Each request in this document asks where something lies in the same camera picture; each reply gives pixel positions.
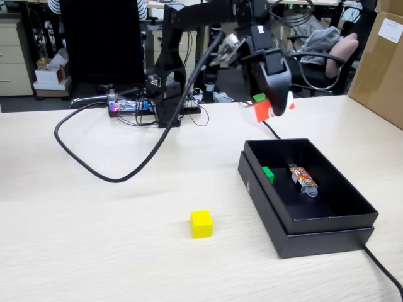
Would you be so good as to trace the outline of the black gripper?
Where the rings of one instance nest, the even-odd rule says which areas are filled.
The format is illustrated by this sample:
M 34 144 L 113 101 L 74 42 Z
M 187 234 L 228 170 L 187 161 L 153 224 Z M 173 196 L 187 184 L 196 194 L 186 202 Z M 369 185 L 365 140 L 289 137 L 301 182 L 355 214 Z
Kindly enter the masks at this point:
M 252 103 L 265 97 L 271 103 L 275 116 L 287 108 L 292 75 L 283 59 L 283 50 L 273 42 L 271 30 L 264 25 L 245 25 L 237 28 L 237 36 L 245 39 L 241 45 L 239 63 L 247 93 Z

